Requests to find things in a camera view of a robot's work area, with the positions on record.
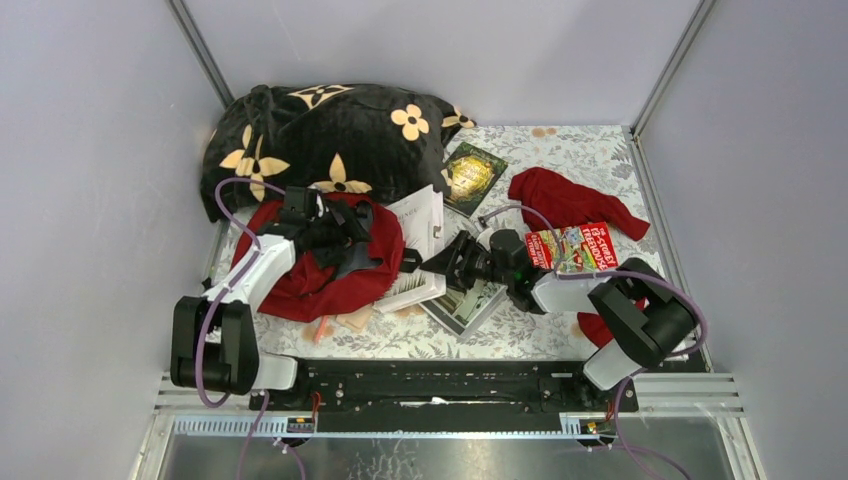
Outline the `red student backpack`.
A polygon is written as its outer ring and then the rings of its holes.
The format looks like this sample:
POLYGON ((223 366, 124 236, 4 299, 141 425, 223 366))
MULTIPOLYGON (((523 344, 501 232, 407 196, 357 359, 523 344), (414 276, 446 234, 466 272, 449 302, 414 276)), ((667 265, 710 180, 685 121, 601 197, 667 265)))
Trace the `red student backpack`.
POLYGON ((243 226, 233 263, 224 284, 223 301, 238 301, 253 311, 309 323, 325 315, 354 312, 382 297, 395 281, 402 259, 403 236, 394 213, 362 194, 331 193, 323 196, 346 201, 353 207, 369 202, 373 209, 372 262, 329 262, 330 248, 298 252, 292 241, 261 235, 282 199, 264 202, 243 226))

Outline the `grey interior photo book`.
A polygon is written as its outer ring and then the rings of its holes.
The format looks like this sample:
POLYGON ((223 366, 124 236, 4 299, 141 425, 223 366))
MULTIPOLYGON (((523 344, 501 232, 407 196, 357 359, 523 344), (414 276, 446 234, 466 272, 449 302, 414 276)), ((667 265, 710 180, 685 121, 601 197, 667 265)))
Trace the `grey interior photo book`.
POLYGON ((507 299, 506 286, 476 280, 465 293, 448 288, 446 294, 420 303, 420 307, 459 339, 471 336, 507 299))

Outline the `white palm leaf book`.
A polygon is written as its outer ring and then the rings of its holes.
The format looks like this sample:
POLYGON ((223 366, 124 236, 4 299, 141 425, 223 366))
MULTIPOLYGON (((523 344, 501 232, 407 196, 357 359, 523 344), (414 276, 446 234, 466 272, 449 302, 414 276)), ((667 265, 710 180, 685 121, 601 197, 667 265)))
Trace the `white palm leaf book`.
POLYGON ((395 312, 446 293, 443 276, 421 265, 445 246, 443 195, 431 185, 387 206, 401 226, 403 249, 399 273, 386 294, 374 303, 380 313, 395 312))

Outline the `red treehouse book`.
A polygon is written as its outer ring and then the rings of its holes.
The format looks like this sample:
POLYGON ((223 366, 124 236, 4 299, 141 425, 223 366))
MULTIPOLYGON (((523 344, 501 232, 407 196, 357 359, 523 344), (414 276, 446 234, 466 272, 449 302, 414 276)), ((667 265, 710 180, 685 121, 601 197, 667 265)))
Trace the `red treehouse book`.
POLYGON ((620 263, 609 227, 604 222, 527 233, 525 245, 532 264, 540 269, 558 267, 563 274, 605 271, 620 263))

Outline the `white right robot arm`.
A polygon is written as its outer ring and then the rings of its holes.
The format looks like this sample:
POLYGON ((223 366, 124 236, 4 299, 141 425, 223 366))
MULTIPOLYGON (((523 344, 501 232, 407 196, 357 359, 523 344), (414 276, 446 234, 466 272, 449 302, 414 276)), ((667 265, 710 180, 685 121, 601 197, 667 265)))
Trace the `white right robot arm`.
POLYGON ((486 244, 462 231, 419 267, 461 292, 478 281, 502 285, 525 312, 599 315, 612 338, 582 364, 573 386, 575 402, 589 412, 607 405, 627 377, 675 354, 701 320, 692 301, 639 258, 614 269, 562 274, 534 265, 514 230, 497 230, 486 244))

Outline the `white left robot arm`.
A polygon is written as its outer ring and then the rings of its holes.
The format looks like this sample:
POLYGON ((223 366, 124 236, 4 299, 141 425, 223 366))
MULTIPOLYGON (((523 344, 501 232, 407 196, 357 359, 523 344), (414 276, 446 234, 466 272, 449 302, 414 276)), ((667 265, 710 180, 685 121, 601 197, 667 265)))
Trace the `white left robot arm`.
POLYGON ((309 401, 310 385, 290 356, 259 351, 253 316, 278 280, 305 254, 321 268, 345 276, 379 266, 368 256, 374 224, 366 200, 328 199, 304 187, 282 190, 283 203, 268 222, 245 232, 247 253, 226 277, 200 296, 184 296, 173 314, 170 375, 174 385, 194 387, 211 407, 225 397, 269 392, 288 411, 309 401))

